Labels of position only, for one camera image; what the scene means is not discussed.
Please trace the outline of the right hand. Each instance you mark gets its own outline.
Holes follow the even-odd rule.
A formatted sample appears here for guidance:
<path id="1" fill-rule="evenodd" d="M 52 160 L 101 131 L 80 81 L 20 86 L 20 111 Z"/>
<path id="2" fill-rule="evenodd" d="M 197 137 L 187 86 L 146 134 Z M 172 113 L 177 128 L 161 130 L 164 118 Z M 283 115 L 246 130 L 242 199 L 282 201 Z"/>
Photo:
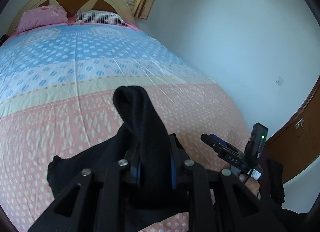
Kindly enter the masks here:
<path id="1" fill-rule="evenodd" d="M 230 165 L 228 163 L 226 163 L 223 166 L 223 169 L 231 170 L 231 172 L 233 174 L 235 174 L 236 177 L 238 177 L 239 181 L 242 182 L 246 186 L 246 188 L 248 188 L 252 192 L 252 194 L 254 196 L 256 196 L 256 198 L 258 198 L 258 199 L 261 198 L 261 195 L 260 195 L 260 192 L 259 192 L 260 184 L 259 184 L 258 181 L 256 181 L 252 177 L 249 177 L 246 174 L 241 173 L 241 171 L 239 171 L 237 168 L 235 168 L 234 166 L 232 166 L 232 165 Z"/>

